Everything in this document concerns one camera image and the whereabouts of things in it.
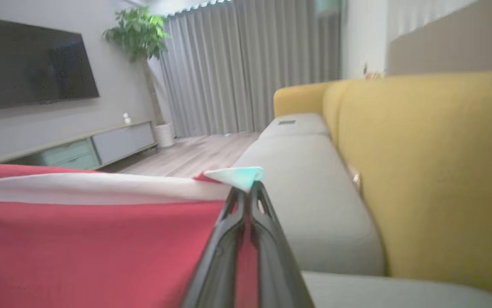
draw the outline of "wooden floor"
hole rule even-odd
[[[136,154],[101,171],[191,178],[232,166],[258,137],[258,133],[242,133],[181,138],[171,148]]]

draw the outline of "wall-mounted flat-screen tv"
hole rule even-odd
[[[0,20],[0,109],[97,97],[82,35]]]

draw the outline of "potted plant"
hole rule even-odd
[[[103,37],[107,41],[117,44],[130,56],[132,62],[140,61],[144,70],[149,88],[152,109],[154,110],[154,133],[158,146],[164,148],[172,146],[173,133],[169,123],[164,121],[160,105],[156,98],[152,72],[148,60],[152,57],[160,58],[166,50],[164,39],[169,35],[164,31],[164,18],[152,15],[147,7],[137,7],[121,10],[115,13],[116,27],[106,30]]]

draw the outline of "curtain fold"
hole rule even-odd
[[[276,90],[339,77],[338,26],[311,0],[233,0],[171,16],[162,68],[176,135],[265,129]]]

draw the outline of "tv cabinet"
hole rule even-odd
[[[156,146],[150,121],[82,135],[0,163],[95,170]]]

